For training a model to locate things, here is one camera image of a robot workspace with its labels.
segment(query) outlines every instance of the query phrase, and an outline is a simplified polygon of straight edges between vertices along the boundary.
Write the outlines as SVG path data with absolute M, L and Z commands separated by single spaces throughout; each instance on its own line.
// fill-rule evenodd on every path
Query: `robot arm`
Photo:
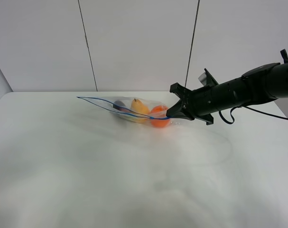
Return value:
M 241 77 L 218 84 L 205 69 L 199 80 L 203 87 L 189 90 L 179 83 L 170 92 L 180 100 L 167 110 L 171 118 L 199 119 L 207 125 L 214 123 L 211 113 L 228 108 L 260 105 L 288 97 L 288 56 L 281 51 L 284 64 L 271 63 L 250 70 Z

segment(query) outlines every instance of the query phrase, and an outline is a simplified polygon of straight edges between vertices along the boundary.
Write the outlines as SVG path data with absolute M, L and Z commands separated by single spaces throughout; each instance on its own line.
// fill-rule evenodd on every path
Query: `yellow pear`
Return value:
M 131 103 L 131 110 L 138 114 L 148 115 L 150 110 L 146 105 L 144 105 L 139 99 L 134 98 Z M 142 123 L 146 121 L 147 118 L 138 118 L 136 122 Z

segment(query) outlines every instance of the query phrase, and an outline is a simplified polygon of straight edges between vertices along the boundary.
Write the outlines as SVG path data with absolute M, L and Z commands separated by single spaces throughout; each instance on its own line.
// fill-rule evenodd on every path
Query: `orange fruit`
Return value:
M 168 107 L 167 106 L 164 106 L 164 105 L 159 105 L 159 106 L 156 106 L 154 107 L 151 112 L 149 114 L 152 114 L 151 116 L 152 117 L 155 117 L 155 118 L 164 118 L 166 117 L 166 112 L 164 112 L 165 110 L 167 110 Z M 159 127 L 159 128 L 162 128 L 162 127 L 166 127 L 169 123 L 170 119 L 167 119 L 167 120 L 151 120 L 151 124 L 155 127 Z

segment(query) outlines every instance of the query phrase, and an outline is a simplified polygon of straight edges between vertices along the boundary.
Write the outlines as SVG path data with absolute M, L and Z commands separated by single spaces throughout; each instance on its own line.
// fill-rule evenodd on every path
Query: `ziplock bag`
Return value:
M 124 96 L 78 96 L 77 98 L 83 99 L 133 122 L 149 124 L 159 128 L 166 127 L 170 124 L 170 118 L 166 116 L 168 107 L 158 101 Z

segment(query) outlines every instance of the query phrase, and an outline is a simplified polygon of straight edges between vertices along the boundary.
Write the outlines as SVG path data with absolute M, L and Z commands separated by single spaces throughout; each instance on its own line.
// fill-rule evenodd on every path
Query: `white tabletop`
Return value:
M 76 96 L 177 101 L 168 92 L 10 93 L 0 100 L 0 228 L 288 228 L 288 121 L 156 129 Z M 274 103 L 257 109 L 283 116 Z

